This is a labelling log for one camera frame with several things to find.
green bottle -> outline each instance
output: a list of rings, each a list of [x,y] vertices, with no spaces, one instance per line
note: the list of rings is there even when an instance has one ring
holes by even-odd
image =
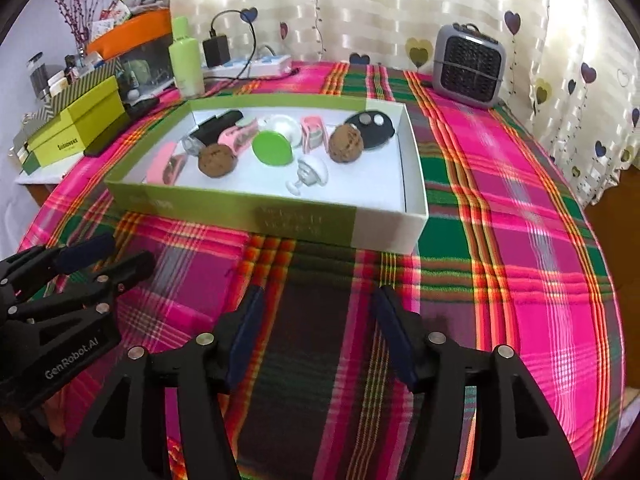
[[[175,85],[180,97],[189,99],[204,94],[204,78],[200,65],[200,43],[189,36],[189,20],[178,16],[171,20],[174,43],[169,47]]]

open box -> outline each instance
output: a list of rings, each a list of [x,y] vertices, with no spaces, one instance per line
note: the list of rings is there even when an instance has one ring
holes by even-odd
[[[245,117],[287,114],[322,117],[329,134],[362,110],[380,110],[396,134],[349,164],[332,161],[321,146],[312,154],[328,167],[325,186],[286,187],[298,165],[263,165],[252,149],[231,173],[209,178],[190,156],[174,186],[145,183],[146,171],[166,142],[178,142],[199,124],[229,109]],[[294,158],[302,149],[294,150]],[[344,96],[247,94],[187,101],[155,124],[108,173],[106,184],[126,210],[278,237],[353,248],[413,252],[428,218],[424,178],[414,132],[403,104]]]

pink plastic clip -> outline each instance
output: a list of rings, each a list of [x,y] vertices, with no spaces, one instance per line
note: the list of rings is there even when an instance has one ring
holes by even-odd
[[[251,145],[258,130],[257,120],[251,121],[247,126],[232,126],[220,134],[218,144],[230,147],[233,154],[238,156]]]
[[[305,154],[324,144],[324,149],[329,150],[329,135],[326,132],[322,118],[313,115],[304,117],[302,121],[302,151]]]
[[[176,142],[168,142],[160,148],[151,166],[146,170],[147,184],[164,184],[165,186],[175,184],[187,161],[185,153],[174,155],[176,147]]]

white curtain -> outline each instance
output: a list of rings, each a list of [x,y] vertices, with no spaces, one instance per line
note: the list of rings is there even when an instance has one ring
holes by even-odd
[[[193,33],[248,9],[258,43],[305,61],[350,60],[430,72],[439,28],[474,23],[509,59],[500,96],[564,173],[581,204],[615,186],[638,151],[640,54],[607,0],[172,0]],[[215,23],[234,56],[248,27]]]

metal screw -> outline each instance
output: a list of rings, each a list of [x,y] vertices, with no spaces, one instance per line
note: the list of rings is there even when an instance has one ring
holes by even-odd
[[[143,355],[145,354],[145,349],[142,348],[142,346],[134,346],[133,348],[130,348],[129,351],[127,352],[127,356],[129,356],[129,359],[140,359]]]
[[[442,332],[431,332],[429,334],[429,341],[434,345],[441,345],[447,340],[447,337]]]
[[[209,332],[203,332],[202,334],[197,336],[196,343],[201,346],[210,345],[211,343],[213,343],[213,334],[210,334]]]
[[[511,359],[513,357],[513,348],[508,345],[500,345],[498,346],[498,354],[500,354],[505,359]]]

